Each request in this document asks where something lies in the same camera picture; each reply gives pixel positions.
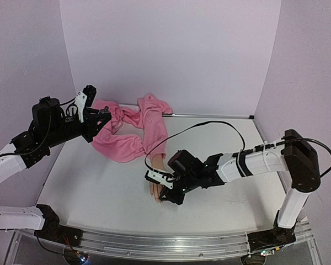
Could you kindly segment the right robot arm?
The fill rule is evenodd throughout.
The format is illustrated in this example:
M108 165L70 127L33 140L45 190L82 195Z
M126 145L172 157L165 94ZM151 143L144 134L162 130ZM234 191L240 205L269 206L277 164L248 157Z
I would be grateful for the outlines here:
M174 171L167 176L172 187L163 187L160 199L178 205L183 203L186 193L198 187L222 186L240 178L288 172L291 187L276 214L273 228L248 235L254 250L295 242L297 218L309 195L321 184L316 150L293 129L285 131L281 142L237 153L218 153L204 162L187 150L179 150L168 161L168 166Z

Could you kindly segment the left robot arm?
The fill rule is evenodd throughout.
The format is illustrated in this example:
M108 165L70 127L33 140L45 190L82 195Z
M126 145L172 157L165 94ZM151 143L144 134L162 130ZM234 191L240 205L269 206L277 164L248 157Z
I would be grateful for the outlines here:
M74 101L77 113L67 116L57 98L45 97L32 108L33 120L27 131L12 138L0 150L0 184L11 176L31 168L51 154L52 147L77 137L92 142L111 113L107 107L97 110L85 94ZM33 230L39 239L79 246L82 230L64 226L55 211L46 204L29 207L0 206L0 230Z

